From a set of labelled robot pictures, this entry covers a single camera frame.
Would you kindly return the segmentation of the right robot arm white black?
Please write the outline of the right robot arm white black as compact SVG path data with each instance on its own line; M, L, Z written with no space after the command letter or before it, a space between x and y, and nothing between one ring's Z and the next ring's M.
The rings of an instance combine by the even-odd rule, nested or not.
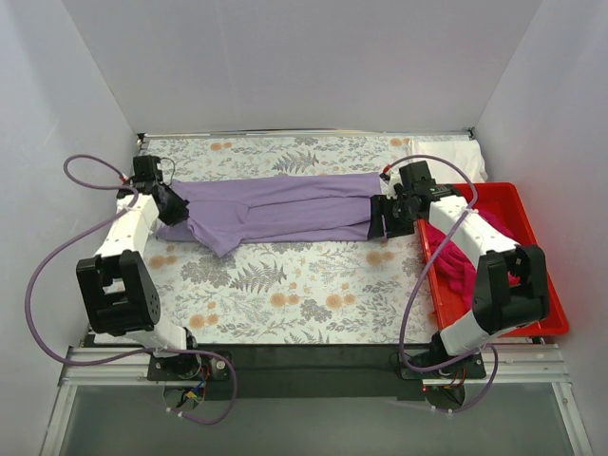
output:
M536 244L522 245L495 229L475 208L479 194L471 179L466 198L452 184L441 184L428 168L429 155L402 158L384 167L387 191L370 199L369 239L410 235L423 220L445 236L423 271L429 272L449 243L475 270L470 309L438 331L427 351L399 355L409 369L451 377L465 359L497 337L545 319L550 311L545 254Z

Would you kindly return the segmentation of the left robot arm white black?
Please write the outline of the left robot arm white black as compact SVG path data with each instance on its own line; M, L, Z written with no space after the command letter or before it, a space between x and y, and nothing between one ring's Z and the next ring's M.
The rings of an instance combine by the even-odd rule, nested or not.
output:
M117 218L94 256L81 259L76 276L89 324L95 333L126 337L160 358L180 379L201 371L202 358L189 330L162 314L161 298L143 260L148 238L158 224L173 226L188 218L188 201L164 181L162 159L133 160L133 175L116 198Z

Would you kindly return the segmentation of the purple t shirt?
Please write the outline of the purple t shirt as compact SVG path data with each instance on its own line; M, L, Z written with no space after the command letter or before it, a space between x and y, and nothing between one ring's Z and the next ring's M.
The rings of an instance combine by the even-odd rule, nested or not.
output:
M381 193L374 173L178 181L189 217L162 224L156 237L198 242L223 257L244 243L364 241L370 198Z

